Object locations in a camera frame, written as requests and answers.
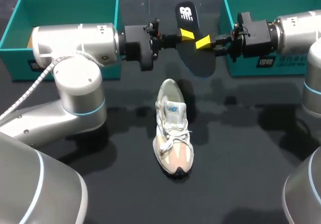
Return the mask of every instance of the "shoelace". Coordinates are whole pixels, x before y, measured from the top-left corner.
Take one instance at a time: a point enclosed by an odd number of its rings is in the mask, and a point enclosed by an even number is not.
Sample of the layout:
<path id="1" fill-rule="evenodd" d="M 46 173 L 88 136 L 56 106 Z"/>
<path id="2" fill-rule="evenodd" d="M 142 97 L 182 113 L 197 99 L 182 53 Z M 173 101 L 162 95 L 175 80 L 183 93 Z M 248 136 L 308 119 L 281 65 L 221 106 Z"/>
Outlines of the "shoelace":
<path id="1" fill-rule="evenodd" d="M 188 121 L 187 120 L 186 120 L 185 127 L 177 133 L 171 133 L 172 128 L 166 127 L 166 124 L 164 122 L 163 122 L 163 127 L 164 127 L 165 136 L 168 140 L 160 146 L 160 151 L 162 153 L 169 151 L 173 147 L 174 141 L 179 140 L 179 141 L 182 141 L 183 143 L 185 143 L 190 148 L 192 155 L 194 155 L 193 146 L 191 145 L 191 143 L 189 143 L 185 140 L 186 135 L 191 132 L 187 129 L 188 128 Z"/>

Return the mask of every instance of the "white sneaker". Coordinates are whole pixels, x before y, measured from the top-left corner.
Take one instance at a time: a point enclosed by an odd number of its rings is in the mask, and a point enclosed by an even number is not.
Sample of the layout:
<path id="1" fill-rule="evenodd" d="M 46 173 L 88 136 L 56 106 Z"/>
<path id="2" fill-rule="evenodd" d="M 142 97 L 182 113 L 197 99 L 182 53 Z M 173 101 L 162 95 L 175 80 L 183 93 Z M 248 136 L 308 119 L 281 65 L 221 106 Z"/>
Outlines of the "white sneaker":
<path id="1" fill-rule="evenodd" d="M 156 137 L 153 141 L 156 158 L 166 173 L 184 175 L 191 169 L 193 146 L 186 116 L 186 104 L 177 83 L 165 80 L 156 101 Z"/>

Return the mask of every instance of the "teal cardboard box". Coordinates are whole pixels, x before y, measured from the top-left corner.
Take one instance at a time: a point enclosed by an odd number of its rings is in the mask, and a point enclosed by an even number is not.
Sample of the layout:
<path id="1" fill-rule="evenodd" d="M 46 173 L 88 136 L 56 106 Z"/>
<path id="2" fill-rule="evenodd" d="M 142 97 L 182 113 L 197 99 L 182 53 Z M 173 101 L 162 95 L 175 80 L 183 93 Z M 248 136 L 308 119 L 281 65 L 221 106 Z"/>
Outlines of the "teal cardboard box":
<path id="1" fill-rule="evenodd" d="M 18 0 L 5 33 L 0 41 L 0 57 L 12 80 L 36 80 L 41 74 L 34 71 L 34 56 L 29 40 L 34 27 L 113 23 L 123 27 L 119 0 Z M 103 68 L 103 79 L 119 79 L 120 63 Z M 49 74 L 46 79 L 53 79 Z"/>
<path id="2" fill-rule="evenodd" d="M 219 22 L 220 34 L 228 34 L 237 22 L 237 14 L 250 12 L 253 21 L 272 22 L 278 16 L 296 14 L 321 9 L 321 0 L 223 0 Z M 275 56 L 269 68 L 258 68 L 259 57 L 240 57 L 233 63 L 227 57 L 227 64 L 232 77 L 268 76 L 268 75 L 302 75 L 306 71 L 306 55 Z"/>

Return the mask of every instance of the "black table surface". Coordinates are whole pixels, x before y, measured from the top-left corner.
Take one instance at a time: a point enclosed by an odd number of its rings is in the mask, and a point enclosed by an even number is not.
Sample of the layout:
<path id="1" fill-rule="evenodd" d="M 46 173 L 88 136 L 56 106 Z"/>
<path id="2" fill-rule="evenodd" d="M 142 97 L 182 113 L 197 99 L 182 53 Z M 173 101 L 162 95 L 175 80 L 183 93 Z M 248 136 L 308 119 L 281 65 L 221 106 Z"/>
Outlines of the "black table surface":
<path id="1" fill-rule="evenodd" d="M 160 18 L 176 31 L 174 7 L 185 0 L 120 0 L 125 25 Z M 203 33 L 217 30 L 222 0 L 190 0 Z M 0 0 L 0 36 L 17 0 Z M 303 77 L 231 78 L 226 61 L 199 78 L 177 51 L 162 50 L 151 72 L 124 63 L 120 81 L 104 82 L 107 125 L 41 151 L 74 168 L 88 187 L 86 224 L 286 223 L 281 192 L 287 176 L 319 146 L 321 121 L 301 108 Z M 154 102 L 161 83 L 176 80 L 188 105 L 195 159 L 191 175 L 167 178 L 153 153 Z M 0 61 L 0 109 L 30 86 L 12 83 Z M 58 98 L 43 82 L 23 107 Z"/>

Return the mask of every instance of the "robotic arm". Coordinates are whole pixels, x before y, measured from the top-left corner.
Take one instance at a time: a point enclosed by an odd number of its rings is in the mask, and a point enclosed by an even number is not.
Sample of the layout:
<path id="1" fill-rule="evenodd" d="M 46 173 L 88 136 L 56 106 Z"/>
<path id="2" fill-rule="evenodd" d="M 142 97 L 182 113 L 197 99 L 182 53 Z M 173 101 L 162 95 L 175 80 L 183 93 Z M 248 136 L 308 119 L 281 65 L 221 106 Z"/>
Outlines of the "robotic arm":
<path id="1" fill-rule="evenodd" d="M 249 12 L 239 13 L 230 35 L 208 35 L 197 49 L 212 49 L 216 56 L 230 55 L 234 62 L 268 55 L 307 54 L 303 108 L 321 117 L 321 10 L 278 17 L 274 22 L 252 21 Z M 283 188 L 282 203 L 290 224 L 321 222 L 321 148 L 292 173 Z"/>
<path id="2" fill-rule="evenodd" d="M 175 48 L 187 35 L 194 37 L 182 29 L 177 35 L 161 35 L 158 26 L 155 19 L 120 32 L 110 23 L 35 28 L 33 53 L 44 72 L 0 117 L 0 132 L 37 149 L 99 128 L 107 118 L 100 67 L 126 60 L 138 61 L 141 71 L 150 71 L 162 48 Z M 50 72 L 60 99 L 14 111 Z"/>

